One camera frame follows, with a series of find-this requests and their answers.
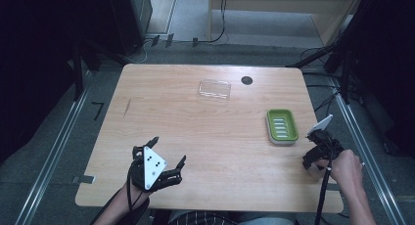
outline black glove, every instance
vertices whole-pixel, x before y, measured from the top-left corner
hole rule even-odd
[[[149,147],[150,149],[157,143],[159,137],[155,137],[153,140],[149,141],[146,145],[142,147],[134,147],[132,151],[133,162],[131,163],[131,182],[132,184],[142,190],[143,192],[155,192],[159,189],[163,189],[172,185],[179,184],[182,181],[181,169],[184,166],[184,161],[186,156],[180,160],[176,168],[164,171],[158,177],[156,182],[150,189],[145,187],[145,170],[144,170],[144,148]]]

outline table top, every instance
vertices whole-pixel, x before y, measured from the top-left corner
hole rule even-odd
[[[253,83],[243,84],[249,76]],[[231,84],[229,99],[204,97],[203,79]],[[266,113],[288,109],[299,138],[278,146],[268,138]],[[315,212],[321,181],[302,167],[314,147],[306,138],[316,117],[297,68],[127,65],[85,170],[78,205],[102,206],[125,182],[134,146],[160,136],[153,150],[172,169],[186,155],[180,185],[151,195],[150,207]],[[341,212],[328,191],[326,212]]]

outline person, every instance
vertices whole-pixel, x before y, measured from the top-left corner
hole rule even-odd
[[[319,166],[327,166],[328,160],[320,159],[315,162],[316,165]],[[373,218],[372,212],[370,210],[369,202],[367,200],[366,192],[363,188],[363,174],[362,174],[363,165],[360,163],[360,159],[357,155],[354,154],[351,150],[345,150],[340,153],[338,158],[333,160],[332,162],[332,172],[331,176],[333,179],[337,181],[339,184],[342,192],[345,195],[346,202],[348,204],[350,213],[349,219],[351,225],[372,225],[376,224]],[[117,194],[112,198],[112,201],[109,203],[108,207],[94,220],[93,224],[116,224],[122,217],[124,217],[128,211],[128,203],[127,203],[127,187],[126,184],[118,191]],[[136,209],[140,206],[140,204],[144,203],[146,199],[150,196],[151,193],[143,193],[138,188],[131,185],[131,198],[139,200],[133,206],[133,209]],[[278,224],[294,224],[293,217],[286,213],[276,213],[281,215],[280,217],[270,217],[270,213],[262,214],[262,217],[258,217],[255,213],[230,213],[230,217],[235,219],[232,220],[226,217],[224,214],[220,213],[213,213],[213,212],[200,212],[199,214],[204,214],[205,218],[210,217],[214,221],[220,220],[219,224],[222,222],[227,222],[225,224],[245,224],[245,225],[254,225],[254,224],[276,224],[275,221],[278,221]],[[181,213],[176,217],[173,217],[170,220],[170,223],[174,222],[174,224],[187,224],[190,223],[189,219],[191,217],[195,218],[198,216],[198,213],[192,213],[191,211],[187,211],[185,213]]]

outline person's right hand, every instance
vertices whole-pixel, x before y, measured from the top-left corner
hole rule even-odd
[[[326,159],[320,159],[315,164],[326,167],[329,163]],[[352,150],[344,150],[332,162],[331,176],[336,180],[344,193],[355,192],[363,187],[363,165]]]

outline tape piece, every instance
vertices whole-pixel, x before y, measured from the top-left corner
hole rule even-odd
[[[82,176],[73,176],[71,183],[72,184],[92,184],[95,181],[95,176],[88,176],[88,175],[82,175]]]
[[[165,48],[171,46],[171,42],[173,41],[174,33],[171,33],[167,37],[167,41],[165,42]]]
[[[193,38],[193,47],[197,47],[198,46],[198,38],[194,37]]]
[[[157,35],[157,36],[153,39],[152,47],[156,46],[156,45],[159,43],[159,39],[160,39],[160,36],[159,36],[159,35]]]

